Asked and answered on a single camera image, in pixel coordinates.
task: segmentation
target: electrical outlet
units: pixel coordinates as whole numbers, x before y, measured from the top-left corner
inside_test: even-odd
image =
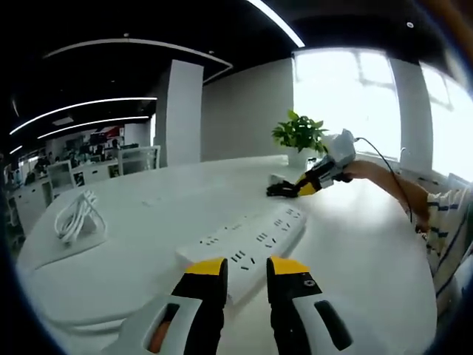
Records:
[[[304,228],[303,212],[288,205],[242,218],[177,250],[187,264],[215,257],[228,260],[228,298],[235,304],[265,276],[266,260],[281,256]]]

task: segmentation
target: tabletop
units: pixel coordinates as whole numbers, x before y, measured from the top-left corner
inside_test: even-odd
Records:
[[[175,250],[244,214],[289,203],[307,225],[288,257],[310,267],[323,292],[343,296],[394,354],[421,352],[436,328],[435,291],[422,239],[396,200],[367,180],[335,183],[295,200],[268,198],[268,175],[295,180],[283,156],[241,158],[151,170],[60,195],[36,223],[18,257],[31,268],[56,243],[56,214],[81,191],[98,196],[107,241],[49,264],[21,281],[49,317],[80,320],[132,311],[170,293],[183,274]],[[66,334],[46,324],[71,354],[97,351],[116,333]],[[264,284],[225,309],[218,354],[277,354]]]

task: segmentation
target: white cable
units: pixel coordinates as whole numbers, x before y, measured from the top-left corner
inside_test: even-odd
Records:
[[[79,233],[84,227],[84,222],[90,223],[95,221],[92,218],[92,212],[100,219],[103,224],[103,228],[106,228],[105,221],[103,220],[100,213],[95,209],[97,202],[97,196],[90,191],[86,190],[82,192],[68,207],[62,209],[54,221],[54,229],[58,238],[65,244],[74,243],[77,240]],[[72,212],[69,217],[61,220],[61,216],[67,212]]]

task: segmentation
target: black ceiling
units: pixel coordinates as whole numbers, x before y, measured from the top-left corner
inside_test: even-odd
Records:
[[[266,3],[307,47],[379,47],[393,56],[406,60],[421,58],[444,67],[441,42],[409,1]],[[202,64],[205,78],[226,68],[198,55],[133,43],[96,44],[47,57],[62,47],[111,38],[161,41],[212,53],[233,64],[226,75],[287,58],[296,49],[271,20],[246,0],[133,1],[126,6],[114,4],[103,9],[83,3],[48,6],[40,2],[19,6],[24,8],[10,9],[10,21],[15,25],[5,39],[8,50],[4,54],[4,77],[10,92],[6,119],[1,120],[0,149],[6,152],[20,144],[35,146],[39,135],[57,129],[52,121],[66,116],[76,124],[152,114],[153,101],[94,104],[55,113],[14,135],[8,134],[38,115],[72,104],[150,96],[173,58]],[[414,29],[409,29],[406,21],[412,21]]]

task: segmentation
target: white column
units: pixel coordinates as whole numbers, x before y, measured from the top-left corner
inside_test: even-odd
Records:
[[[173,60],[157,88],[156,144],[160,166],[200,162],[203,67]]]
[[[421,67],[391,58],[392,73],[398,90],[401,113],[400,167],[422,175],[432,172],[432,113],[429,93]]]

